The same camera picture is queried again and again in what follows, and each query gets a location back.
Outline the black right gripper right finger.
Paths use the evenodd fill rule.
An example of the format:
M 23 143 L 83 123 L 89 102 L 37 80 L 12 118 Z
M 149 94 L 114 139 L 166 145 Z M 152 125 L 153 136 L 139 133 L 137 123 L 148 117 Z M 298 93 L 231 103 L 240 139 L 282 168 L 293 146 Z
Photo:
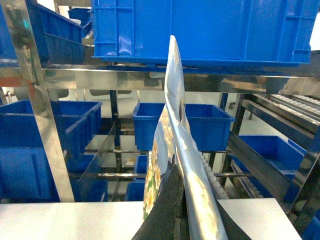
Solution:
M 229 240 L 251 240 L 251 238 L 240 228 L 239 225 L 230 217 L 220 202 L 216 200 L 216 204 L 223 222 Z

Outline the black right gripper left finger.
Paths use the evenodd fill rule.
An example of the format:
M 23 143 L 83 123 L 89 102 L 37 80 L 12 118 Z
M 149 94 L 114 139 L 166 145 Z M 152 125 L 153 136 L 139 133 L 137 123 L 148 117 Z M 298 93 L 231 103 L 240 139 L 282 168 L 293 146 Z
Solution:
M 185 191 L 176 165 L 134 240 L 184 240 Z

